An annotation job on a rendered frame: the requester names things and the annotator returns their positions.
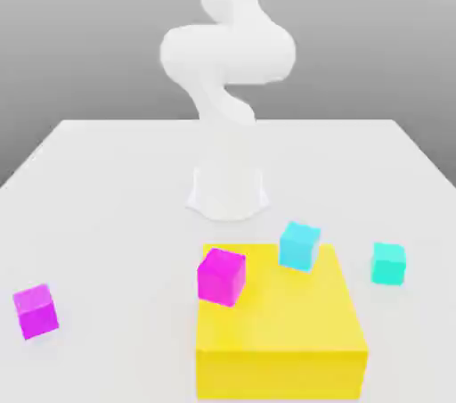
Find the small turquoise cube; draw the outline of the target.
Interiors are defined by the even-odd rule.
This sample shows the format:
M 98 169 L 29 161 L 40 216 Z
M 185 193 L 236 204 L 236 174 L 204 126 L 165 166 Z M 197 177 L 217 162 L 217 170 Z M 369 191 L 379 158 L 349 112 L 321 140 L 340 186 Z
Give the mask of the small turquoise cube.
M 375 284 L 402 285 L 406 269 L 405 248 L 400 244 L 374 243 L 370 280 Z

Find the small cyan cube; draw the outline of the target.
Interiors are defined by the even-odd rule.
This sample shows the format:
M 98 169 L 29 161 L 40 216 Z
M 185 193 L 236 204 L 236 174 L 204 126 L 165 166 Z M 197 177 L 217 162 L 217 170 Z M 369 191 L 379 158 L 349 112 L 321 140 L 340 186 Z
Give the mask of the small cyan cube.
M 279 242 L 279 264 L 309 273 L 319 249 L 321 229 L 290 221 Z

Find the large yellow box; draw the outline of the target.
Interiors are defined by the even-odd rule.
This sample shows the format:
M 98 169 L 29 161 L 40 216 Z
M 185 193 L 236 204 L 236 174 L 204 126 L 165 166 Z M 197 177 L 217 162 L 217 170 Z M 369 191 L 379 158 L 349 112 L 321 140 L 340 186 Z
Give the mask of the large yellow box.
M 334 247 L 309 273 L 272 243 L 221 247 L 246 256 L 247 282 L 232 308 L 199 302 L 198 398 L 360 398 L 369 350 Z

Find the small magenta cube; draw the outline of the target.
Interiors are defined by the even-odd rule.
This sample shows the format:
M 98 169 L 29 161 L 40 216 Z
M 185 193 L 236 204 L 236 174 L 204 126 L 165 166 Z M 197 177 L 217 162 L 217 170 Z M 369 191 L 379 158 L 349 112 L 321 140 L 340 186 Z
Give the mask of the small magenta cube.
M 246 262 L 243 254 L 212 248 L 197 269 L 199 298 L 232 308 L 246 283 Z
M 47 284 L 16 292 L 12 297 L 25 340 L 59 328 L 53 298 Z

